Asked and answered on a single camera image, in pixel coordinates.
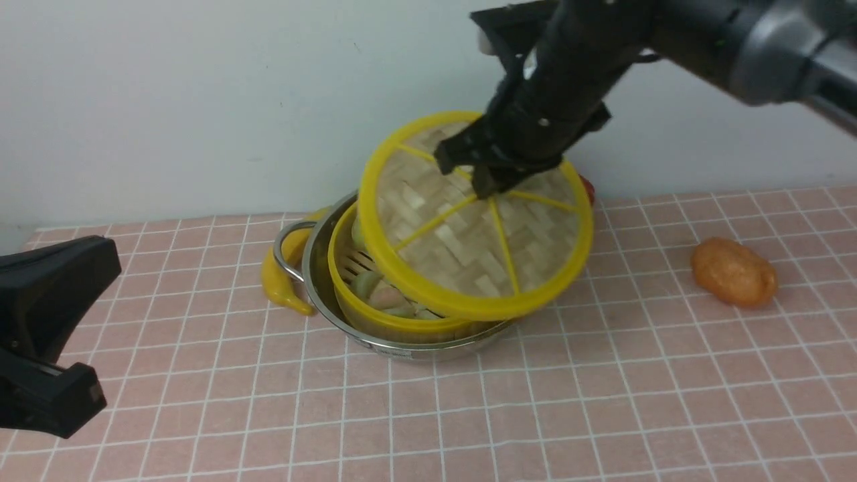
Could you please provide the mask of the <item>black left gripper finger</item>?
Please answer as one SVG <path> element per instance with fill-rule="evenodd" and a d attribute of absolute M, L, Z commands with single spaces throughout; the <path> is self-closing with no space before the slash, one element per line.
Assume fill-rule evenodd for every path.
<path fill-rule="evenodd" d="M 1 351 L 1 426 L 68 439 L 107 406 L 97 372 Z"/>
<path fill-rule="evenodd" d="M 99 235 L 3 255 L 2 348 L 56 362 L 121 271 L 115 241 Z"/>

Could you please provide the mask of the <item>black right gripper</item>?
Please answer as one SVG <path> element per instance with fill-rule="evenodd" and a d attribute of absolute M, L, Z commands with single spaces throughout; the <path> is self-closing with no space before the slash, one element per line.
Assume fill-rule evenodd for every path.
<path fill-rule="evenodd" d="M 655 1 L 558 1 L 547 27 L 505 71 L 486 112 L 441 141 L 443 175 L 470 167 L 479 199 L 559 167 L 569 147 L 610 119 L 604 98 L 639 61 Z"/>

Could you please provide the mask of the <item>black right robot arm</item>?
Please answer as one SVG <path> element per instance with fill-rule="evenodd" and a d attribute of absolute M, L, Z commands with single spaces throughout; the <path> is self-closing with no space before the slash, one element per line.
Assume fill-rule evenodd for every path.
<path fill-rule="evenodd" d="M 480 200 L 560 167 L 599 131 L 634 64 L 665 58 L 747 106 L 800 103 L 855 132 L 855 6 L 846 1 L 536 1 L 471 13 L 505 76 L 441 141 L 443 175 Z"/>

